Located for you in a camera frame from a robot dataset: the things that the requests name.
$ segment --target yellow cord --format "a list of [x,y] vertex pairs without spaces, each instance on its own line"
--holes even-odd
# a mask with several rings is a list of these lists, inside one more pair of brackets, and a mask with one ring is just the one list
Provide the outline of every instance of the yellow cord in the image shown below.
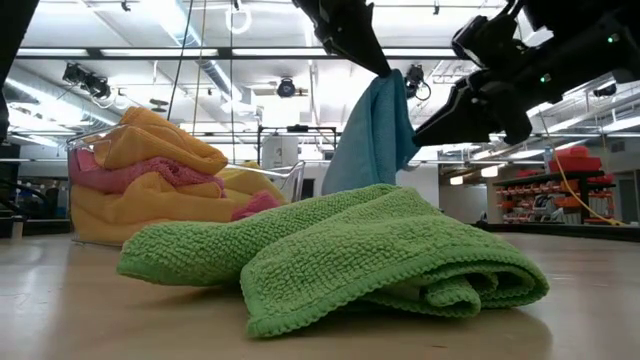
[[[571,185],[569,184],[569,181],[567,180],[567,176],[564,174],[564,169],[562,168],[562,164],[560,163],[560,160],[558,159],[558,152],[556,151],[556,147],[553,145],[553,142],[551,141],[551,135],[549,134],[549,129],[547,129],[547,124],[544,122],[544,118],[542,116],[540,117],[540,119],[542,120],[542,126],[544,126],[544,131],[547,133],[547,141],[549,142],[549,145],[553,149],[553,160],[555,160],[555,162],[558,163],[558,169],[560,169],[560,174],[562,175],[562,180],[564,181],[564,184],[567,187],[567,189],[569,190],[569,192],[571,193],[571,195],[573,195],[573,197],[576,200],[578,200],[580,205],[582,205],[585,209],[589,210],[591,215],[597,217],[598,219],[604,220],[604,221],[608,222],[610,225],[613,225],[613,226],[625,225],[625,223],[623,223],[623,222],[620,222],[620,221],[614,220],[614,219],[607,219],[607,218],[601,216],[600,214],[596,213],[595,211],[593,211],[592,208],[589,207],[589,205],[585,204],[580,199],[580,197],[573,191],[573,189],[571,188]],[[580,189],[580,190],[581,191],[589,191],[589,189]]]

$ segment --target ceiling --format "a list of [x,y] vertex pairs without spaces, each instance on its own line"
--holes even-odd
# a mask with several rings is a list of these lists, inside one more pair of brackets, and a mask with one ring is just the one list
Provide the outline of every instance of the ceiling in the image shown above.
[[[131,11],[125,12],[119,0],[41,0],[22,46],[176,47],[177,43],[167,26],[167,21],[170,21],[167,19],[175,18],[175,12],[159,10],[174,1],[180,0],[129,0],[127,4]],[[434,15],[433,0],[374,2],[376,9],[373,26],[383,47],[449,47],[454,33],[472,16],[492,16],[504,5],[503,0],[439,0],[439,14]],[[230,1],[193,1],[190,23],[194,32],[203,34],[202,45],[268,48],[319,46],[315,38],[309,36],[309,30],[312,29],[309,19],[291,1],[244,0],[241,5],[241,9],[251,13],[252,21],[246,31],[234,34],[226,24]],[[182,6],[188,9],[191,1],[182,1]],[[230,16],[235,28],[241,27],[246,21],[245,13]],[[521,37],[525,41],[541,41],[540,37],[544,34],[534,34],[526,20],[520,20]],[[70,61],[16,60],[13,73],[23,71],[34,77],[32,83],[44,80],[57,87],[55,90],[42,85],[41,89],[46,88],[42,91],[55,94],[56,97],[61,94],[61,101],[82,98],[86,101],[86,106],[82,106],[83,110],[96,113],[102,111],[103,117],[110,114],[117,119],[129,106],[151,108],[153,105],[149,100],[152,98],[165,101],[173,98],[172,122],[191,124],[195,121],[197,124],[208,124],[208,129],[227,131],[233,120],[237,126],[236,131],[255,131],[257,128],[255,112],[225,111],[228,109],[223,105],[228,101],[224,94],[194,61],[160,60],[156,64],[154,61],[144,60],[74,60],[74,63],[79,63],[85,69],[108,78],[113,93],[119,94],[99,102],[105,109],[97,109],[89,103],[87,100],[90,98],[82,90],[69,89],[69,85],[62,80],[68,62]],[[398,68],[402,72],[406,72],[412,64],[422,65],[427,83],[432,89],[428,101],[412,99],[409,102],[410,118],[416,126],[424,123],[446,102],[450,86],[455,80],[475,69],[473,64],[459,60],[390,61],[392,68]],[[243,102],[249,102],[254,108],[264,108],[263,125],[266,126],[302,123],[336,126],[340,130],[353,105],[374,78],[372,73],[345,60],[219,60],[217,65],[234,86],[251,94],[250,100],[243,99]],[[273,90],[283,77],[292,78],[296,87],[305,90],[305,96],[294,99],[279,99],[275,96]],[[636,84],[630,84],[622,86],[615,97],[595,98],[586,95],[607,80],[597,79],[568,94],[565,101],[556,106],[541,107],[542,112],[533,111],[531,119],[534,131],[542,130],[539,114],[543,114],[547,125],[551,126],[633,96],[638,91]],[[311,88],[314,90],[313,102],[308,96]],[[315,104],[317,116],[313,115],[312,103]],[[294,108],[296,111],[292,116],[291,112],[285,115],[276,111],[282,108]],[[237,104],[235,109],[243,108]],[[611,114],[606,114],[607,116],[601,116],[601,121],[613,121],[609,119]],[[595,120],[588,119],[562,131],[593,131],[596,125],[594,122]],[[500,141],[470,147],[476,153],[503,148],[506,145]]]

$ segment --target floor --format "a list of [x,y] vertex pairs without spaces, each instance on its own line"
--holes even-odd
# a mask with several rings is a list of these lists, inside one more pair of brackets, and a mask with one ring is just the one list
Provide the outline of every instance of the floor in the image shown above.
[[245,336],[237,290],[119,277],[117,249],[69,236],[0,240],[3,359],[632,359],[640,244],[505,234],[549,277],[539,303],[466,321],[334,315],[269,341]]

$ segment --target shelf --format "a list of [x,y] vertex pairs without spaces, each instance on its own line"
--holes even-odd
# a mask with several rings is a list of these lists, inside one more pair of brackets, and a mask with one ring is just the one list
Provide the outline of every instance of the shelf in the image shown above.
[[[574,179],[580,179],[580,178],[590,178],[590,177],[599,177],[599,176],[604,176],[604,171],[572,171],[572,172],[566,172],[565,176],[567,177],[567,180],[574,180]],[[493,186],[516,186],[516,185],[529,185],[529,184],[536,184],[536,183],[544,183],[547,181],[559,181],[562,180],[562,174],[560,173],[553,173],[553,174],[543,174],[543,175],[536,175],[536,176],[528,176],[528,177],[524,177],[524,178],[520,178],[520,179],[511,179],[511,180],[506,180],[506,181],[499,181],[496,183],[493,183]],[[593,184],[593,186],[599,186],[599,187],[606,187],[609,184]]]

